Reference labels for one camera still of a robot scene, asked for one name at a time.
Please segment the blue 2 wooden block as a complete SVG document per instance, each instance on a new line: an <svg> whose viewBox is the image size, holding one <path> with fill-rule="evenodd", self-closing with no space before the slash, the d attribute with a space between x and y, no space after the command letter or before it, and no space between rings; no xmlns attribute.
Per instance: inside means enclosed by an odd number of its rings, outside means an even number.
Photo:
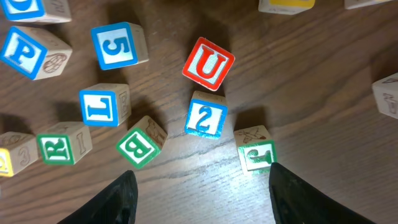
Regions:
<svg viewBox="0 0 398 224"><path fill-rule="evenodd" d="M224 96L194 91L185 123L185 132L208 139L219 139L228 114Z"/></svg>

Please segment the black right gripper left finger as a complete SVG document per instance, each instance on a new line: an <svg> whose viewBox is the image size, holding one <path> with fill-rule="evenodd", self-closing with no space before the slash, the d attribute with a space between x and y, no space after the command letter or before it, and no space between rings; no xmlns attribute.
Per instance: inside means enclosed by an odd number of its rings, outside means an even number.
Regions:
<svg viewBox="0 0 398 224"><path fill-rule="evenodd" d="M127 170L59 224L134 224L137 199L136 176Z"/></svg>

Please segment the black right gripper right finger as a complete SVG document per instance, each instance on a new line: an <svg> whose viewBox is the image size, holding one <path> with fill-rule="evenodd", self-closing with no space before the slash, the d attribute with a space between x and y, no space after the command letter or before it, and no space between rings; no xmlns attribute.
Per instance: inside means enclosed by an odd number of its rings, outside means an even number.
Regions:
<svg viewBox="0 0 398 224"><path fill-rule="evenodd" d="M269 191L276 224L374 224L277 162L271 164Z"/></svg>

